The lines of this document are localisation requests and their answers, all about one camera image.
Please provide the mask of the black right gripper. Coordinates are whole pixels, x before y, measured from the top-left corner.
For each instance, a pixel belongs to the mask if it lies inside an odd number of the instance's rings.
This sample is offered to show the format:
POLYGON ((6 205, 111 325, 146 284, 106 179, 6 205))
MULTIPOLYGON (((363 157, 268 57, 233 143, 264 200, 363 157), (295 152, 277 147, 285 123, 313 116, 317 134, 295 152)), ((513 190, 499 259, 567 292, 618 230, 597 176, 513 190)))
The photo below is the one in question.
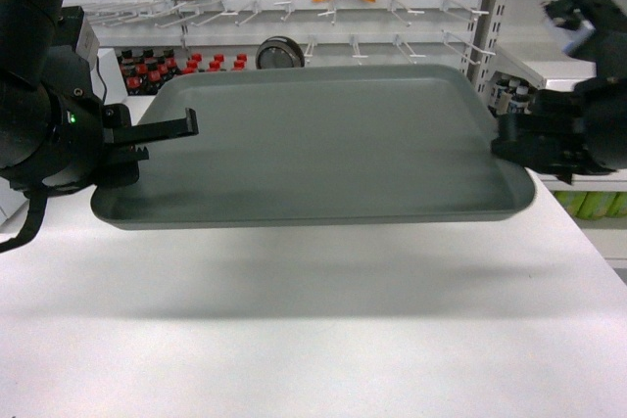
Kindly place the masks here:
POLYGON ((566 184, 571 184, 575 175, 603 173, 584 139, 580 96, 541 90, 531 100, 530 109, 529 114, 497 118, 498 135, 491 142, 494 156, 566 184))

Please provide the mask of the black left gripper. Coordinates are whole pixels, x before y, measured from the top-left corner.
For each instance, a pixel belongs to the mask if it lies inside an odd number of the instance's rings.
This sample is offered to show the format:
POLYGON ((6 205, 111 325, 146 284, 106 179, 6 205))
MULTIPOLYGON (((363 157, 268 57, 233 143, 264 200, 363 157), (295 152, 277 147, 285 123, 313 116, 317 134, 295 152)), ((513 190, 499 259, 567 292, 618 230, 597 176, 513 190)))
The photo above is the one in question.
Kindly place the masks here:
POLYGON ((31 184, 50 193, 74 193, 88 186, 119 188, 139 179, 139 163, 149 159, 148 144, 199 133, 197 114, 131 125, 128 107, 105 105, 85 89, 59 95, 50 136, 36 151, 31 184))

